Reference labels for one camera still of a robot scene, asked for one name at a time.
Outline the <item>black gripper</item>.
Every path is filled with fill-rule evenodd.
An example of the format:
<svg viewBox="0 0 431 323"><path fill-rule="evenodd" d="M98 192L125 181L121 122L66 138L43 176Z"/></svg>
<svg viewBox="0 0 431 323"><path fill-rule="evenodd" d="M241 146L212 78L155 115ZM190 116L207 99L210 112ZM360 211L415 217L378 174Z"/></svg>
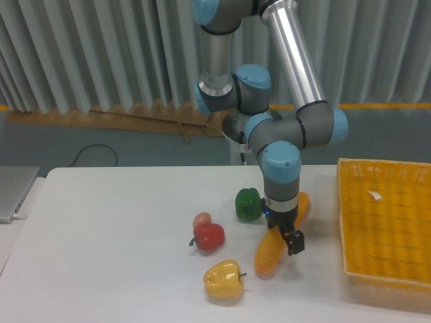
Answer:
<svg viewBox="0 0 431 323"><path fill-rule="evenodd" d="M305 250L304 234L294 225L298 217L298 205L298 197L288 201L276 201L269 197L261 199L261 210L267 220L267 228L278 227L289 256Z"/></svg>

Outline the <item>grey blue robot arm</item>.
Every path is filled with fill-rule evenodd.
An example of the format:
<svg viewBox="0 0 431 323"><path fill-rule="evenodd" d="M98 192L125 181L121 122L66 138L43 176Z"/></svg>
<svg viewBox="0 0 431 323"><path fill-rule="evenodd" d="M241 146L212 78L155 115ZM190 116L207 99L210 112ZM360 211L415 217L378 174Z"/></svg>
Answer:
<svg viewBox="0 0 431 323"><path fill-rule="evenodd" d="M348 133L344 112L332 108L308 53L295 1L194 1L193 18L203 36L203 70L194 84L200 111L233 110L236 142L247 144L261 169L261 210L276 227L289 254L305 248L295 226L302 167L300 151L343 140ZM231 68L233 35L243 19L257 16L265 24L281 61L292 96L293 118L270 113L271 76L266 68L245 64Z"/></svg>

